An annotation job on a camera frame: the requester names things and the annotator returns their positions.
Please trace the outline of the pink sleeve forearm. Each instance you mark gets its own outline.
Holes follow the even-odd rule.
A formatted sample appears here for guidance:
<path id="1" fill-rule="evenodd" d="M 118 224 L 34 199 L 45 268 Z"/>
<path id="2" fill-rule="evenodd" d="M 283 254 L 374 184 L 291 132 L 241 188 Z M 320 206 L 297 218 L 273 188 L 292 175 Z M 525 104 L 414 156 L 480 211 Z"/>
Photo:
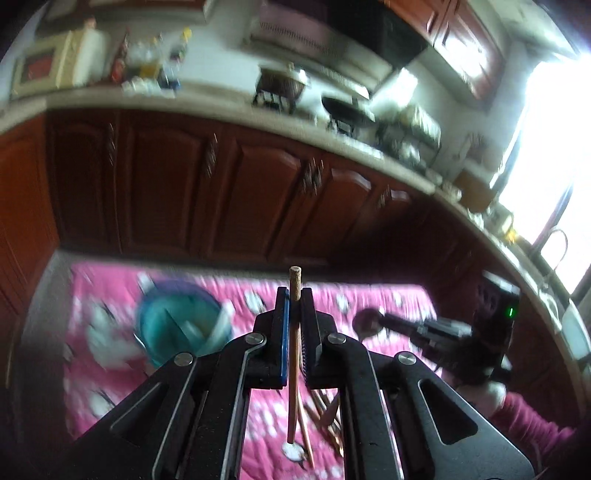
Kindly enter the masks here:
<path id="1" fill-rule="evenodd" d="M 525 454 L 537 463 L 539 471 L 556 460 L 576 432 L 543 418 L 518 393 L 505 394 L 501 406 L 489 421 Z"/>

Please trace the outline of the right hand white glove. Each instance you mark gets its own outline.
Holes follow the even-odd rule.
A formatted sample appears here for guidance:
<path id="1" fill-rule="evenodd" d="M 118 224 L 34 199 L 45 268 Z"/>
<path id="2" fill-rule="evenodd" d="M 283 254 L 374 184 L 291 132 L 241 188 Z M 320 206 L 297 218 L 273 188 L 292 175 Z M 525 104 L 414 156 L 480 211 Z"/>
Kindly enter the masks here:
<path id="1" fill-rule="evenodd" d="M 443 371 L 442 379 L 486 418 L 491 418 L 498 412 L 504 406 L 507 398 L 506 386 L 496 381 L 469 385 L 447 370 Z"/>

